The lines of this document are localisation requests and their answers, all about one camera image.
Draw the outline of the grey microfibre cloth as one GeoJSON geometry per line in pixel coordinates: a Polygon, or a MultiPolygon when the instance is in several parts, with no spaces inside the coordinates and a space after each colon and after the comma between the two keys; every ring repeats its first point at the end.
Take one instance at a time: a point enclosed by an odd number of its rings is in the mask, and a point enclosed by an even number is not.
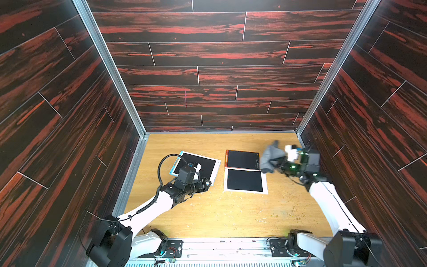
{"type": "Polygon", "coordinates": [[[259,167],[262,173],[273,173],[275,170],[275,165],[272,164],[271,160],[276,160],[283,158],[287,153],[279,148],[279,141],[275,140],[271,145],[269,145],[260,158],[259,167]]]}

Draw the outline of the red drawing tablet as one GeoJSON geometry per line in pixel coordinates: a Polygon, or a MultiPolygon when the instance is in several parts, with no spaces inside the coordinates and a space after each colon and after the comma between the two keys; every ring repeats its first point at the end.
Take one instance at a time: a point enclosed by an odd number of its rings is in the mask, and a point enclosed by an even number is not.
{"type": "Polygon", "coordinates": [[[259,153],[227,150],[225,158],[226,168],[259,170],[259,153]]]}

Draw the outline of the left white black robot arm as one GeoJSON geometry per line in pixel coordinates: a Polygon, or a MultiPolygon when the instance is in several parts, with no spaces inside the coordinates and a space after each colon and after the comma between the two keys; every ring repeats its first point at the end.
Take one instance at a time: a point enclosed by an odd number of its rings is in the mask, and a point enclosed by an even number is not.
{"type": "Polygon", "coordinates": [[[212,182],[200,174],[201,165],[190,163],[179,170],[174,181],[161,185],[156,195],[138,208],[120,215],[108,215],[98,220],[99,228],[93,236],[86,255],[99,267],[123,267],[130,259],[145,254],[162,252],[167,241],[162,232],[151,230],[141,238],[138,234],[145,226],[177,204],[208,191],[212,182]]]}

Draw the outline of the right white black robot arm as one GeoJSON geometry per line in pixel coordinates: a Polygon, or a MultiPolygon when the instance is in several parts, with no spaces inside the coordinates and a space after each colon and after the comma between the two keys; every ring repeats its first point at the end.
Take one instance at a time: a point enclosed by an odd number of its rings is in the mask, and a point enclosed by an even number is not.
{"type": "Polygon", "coordinates": [[[285,248],[293,257],[313,255],[327,267],[377,267],[383,243],[356,220],[341,200],[332,180],[320,170],[317,150],[285,147],[276,168],[288,178],[298,178],[324,213],[333,237],[326,242],[306,230],[289,232],[285,248]]]}

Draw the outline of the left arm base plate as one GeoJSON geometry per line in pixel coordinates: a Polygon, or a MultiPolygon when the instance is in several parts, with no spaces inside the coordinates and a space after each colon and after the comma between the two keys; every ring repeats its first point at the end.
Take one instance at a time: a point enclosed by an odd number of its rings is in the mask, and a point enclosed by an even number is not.
{"type": "Polygon", "coordinates": [[[182,257],[182,252],[183,240],[168,239],[163,241],[154,253],[146,254],[145,257],[177,259],[182,257]]]}

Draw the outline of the aluminium front rail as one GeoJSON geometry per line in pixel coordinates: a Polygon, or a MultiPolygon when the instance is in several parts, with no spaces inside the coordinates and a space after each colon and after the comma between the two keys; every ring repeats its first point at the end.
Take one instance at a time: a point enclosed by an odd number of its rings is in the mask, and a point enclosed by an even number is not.
{"type": "MultiPolygon", "coordinates": [[[[182,239],[183,252],[182,257],[177,258],[178,264],[184,262],[238,262],[260,264],[267,260],[286,260],[291,267],[312,266],[317,261],[326,267],[324,262],[317,257],[309,254],[296,258],[283,257],[273,258],[270,248],[267,246],[268,238],[231,238],[231,239],[182,239]]],[[[158,262],[163,262],[164,258],[145,257],[137,258],[155,258],[158,262]]]]}

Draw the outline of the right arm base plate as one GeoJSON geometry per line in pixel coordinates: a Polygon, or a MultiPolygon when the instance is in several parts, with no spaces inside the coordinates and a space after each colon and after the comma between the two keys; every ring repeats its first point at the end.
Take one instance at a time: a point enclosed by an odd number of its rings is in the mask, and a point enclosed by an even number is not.
{"type": "Polygon", "coordinates": [[[283,257],[299,257],[300,254],[294,250],[288,248],[288,240],[277,237],[270,237],[266,241],[267,246],[270,248],[273,258],[283,258],[283,257]]]}

